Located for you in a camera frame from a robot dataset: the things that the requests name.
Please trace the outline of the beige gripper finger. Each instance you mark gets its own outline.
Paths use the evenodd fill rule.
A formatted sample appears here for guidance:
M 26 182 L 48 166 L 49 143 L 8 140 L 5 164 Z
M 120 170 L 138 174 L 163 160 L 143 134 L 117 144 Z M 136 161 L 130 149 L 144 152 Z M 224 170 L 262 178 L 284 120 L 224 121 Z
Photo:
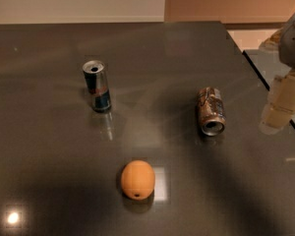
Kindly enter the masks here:
M 282 130 L 295 115 L 295 69 L 284 77 L 275 76 L 267 95 L 260 129 L 267 135 Z
M 278 50 L 278 45 L 281 38 L 282 29 L 278 29 L 270 37 L 264 40 L 260 46 L 259 50 L 267 52 L 276 52 Z

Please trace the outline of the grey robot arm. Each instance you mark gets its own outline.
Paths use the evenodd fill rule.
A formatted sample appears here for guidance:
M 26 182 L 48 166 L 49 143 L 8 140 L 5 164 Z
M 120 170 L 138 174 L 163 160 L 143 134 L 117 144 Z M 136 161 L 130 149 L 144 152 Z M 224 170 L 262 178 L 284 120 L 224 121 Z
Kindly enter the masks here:
M 284 76 L 275 76 L 267 95 L 260 128 L 274 135 L 295 115 L 295 13 L 282 28 L 278 42 L 279 61 L 290 68 Z

